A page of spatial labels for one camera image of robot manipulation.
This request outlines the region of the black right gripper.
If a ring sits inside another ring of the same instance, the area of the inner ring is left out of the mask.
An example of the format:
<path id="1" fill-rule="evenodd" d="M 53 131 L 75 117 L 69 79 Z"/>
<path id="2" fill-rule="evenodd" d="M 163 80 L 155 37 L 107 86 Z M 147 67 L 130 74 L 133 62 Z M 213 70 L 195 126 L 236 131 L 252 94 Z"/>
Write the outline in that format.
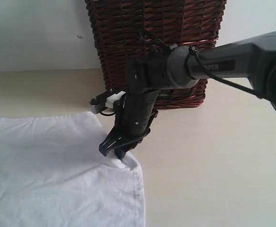
<path id="1" fill-rule="evenodd" d="M 123 160 L 127 152 L 136 148 L 150 119 L 159 91 L 170 88 L 167 56 L 153 56 L 129 60 L 125 65 L 128 90 L 119 129 L 113 128 L 99 145 L 105 157 L 114 152 Z"/>

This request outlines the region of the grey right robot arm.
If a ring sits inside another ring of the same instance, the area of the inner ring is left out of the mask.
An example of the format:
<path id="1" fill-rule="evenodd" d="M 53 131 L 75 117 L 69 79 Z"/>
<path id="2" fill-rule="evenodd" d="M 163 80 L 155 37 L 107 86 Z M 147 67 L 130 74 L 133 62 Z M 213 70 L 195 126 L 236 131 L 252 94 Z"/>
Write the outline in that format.
<path id="1" fill-rule="evenodd" d="M 104 108 L 114 110 L 115 124 L 99 145 L 119 159 L 150 133 L 157 117 L 155 101 L 164 89 L 192 88 L 201 79 L 220 83 L 271 103 L 276 110 L 276 31 L 199 51 L 192 45 L 163 46 L 146 59 L 129 60 L 126 92 L 105 92 Z"/>

